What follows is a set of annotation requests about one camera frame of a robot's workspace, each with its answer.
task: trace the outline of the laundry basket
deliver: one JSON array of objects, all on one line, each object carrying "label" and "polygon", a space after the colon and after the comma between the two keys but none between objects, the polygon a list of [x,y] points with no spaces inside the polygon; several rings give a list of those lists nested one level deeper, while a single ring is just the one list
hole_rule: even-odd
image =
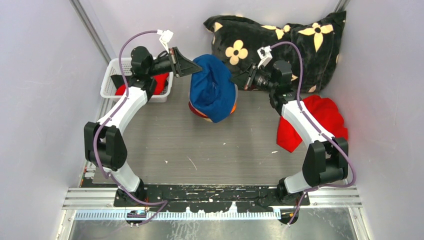
[{"label": "laundry basket", "polygon": [[[131,75],[131,57],[122,58],[122,68],[126,76]],[[104,74],[103,82],[101,83],[100,95],[106,99],[112,99],[117,102],[121,96],[115,95],[117,88],[112,81],[112,75],[121,75],[119,68],[118,58],[112,59],[107,66],[106,73]],[[168,95],[171,92],[171,86],[173,81],[174,73],[170,72],[168,77],[168,85],[165,86],[163,91],[159,95],[151,96],[149,103],[164,103],[167,101]]]}]

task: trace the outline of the floor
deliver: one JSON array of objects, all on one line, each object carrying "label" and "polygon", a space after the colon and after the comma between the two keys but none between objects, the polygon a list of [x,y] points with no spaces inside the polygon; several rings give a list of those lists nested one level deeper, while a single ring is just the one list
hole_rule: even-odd
[{"label": "floor", "polygon": [[[174,78],[166,103],[148,103],[123,137],[132,170],[149,184],[261,184],[301,170],[306,146],[276,144],[280,117],[262,91],[239,91],[237,109],[220,123],[190,112],[190,77]],[[99,173],[94,183],[110,183]]]},{"label": "floor", "polygon": [[70,240],[356,240],[347,208],[301,209],[299,219],[283,232],[278,220],[152,221],[139,228],[124,221],[73,224]]}]

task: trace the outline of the stacked hat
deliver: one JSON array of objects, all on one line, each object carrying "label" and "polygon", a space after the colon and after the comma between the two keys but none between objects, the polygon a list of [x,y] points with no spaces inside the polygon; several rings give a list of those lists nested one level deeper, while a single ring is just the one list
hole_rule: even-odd
[{"label": "stacked hat", "polygon": [[204,119],[219,123],[236,110],[237,86],[230,81],[231,72],[211,54],[193,60],[202,71],[191,75],[190,110]]}]

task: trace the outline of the black pillow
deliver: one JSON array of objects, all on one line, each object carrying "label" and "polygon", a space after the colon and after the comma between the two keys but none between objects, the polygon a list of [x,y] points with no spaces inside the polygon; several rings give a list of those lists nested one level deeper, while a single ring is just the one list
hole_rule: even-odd
[{"label": "black pillow", "polygon": [[[282,27],[262,25],[246,17],[218,15],[208,18],[203,25],[213,33],[212,54],[222,60],[234,75],[246,70],[251,63],[259,63],[257,50],[278,42],[289,41],[300,49],[303,59],[301,91],[318,92],[330,82],[336,69],[346,11],[330,13],[309,25],[287,23]],[[272,61],[285,60],[291,64],[291,83],[299,84],[299,58],[289,45],[272,50]]]}]

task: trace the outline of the blue hat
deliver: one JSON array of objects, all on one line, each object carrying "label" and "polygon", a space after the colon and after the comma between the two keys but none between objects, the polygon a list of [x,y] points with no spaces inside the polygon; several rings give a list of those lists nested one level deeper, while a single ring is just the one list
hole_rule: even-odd
[{"label": "blue hat", "polygon": [[193,62],[203,70],[191,75],[190,103],[212,122],[219,123],[230,115],[236,103],[237,88],[230,81],[231,72],[211,54],[196,57]]}]

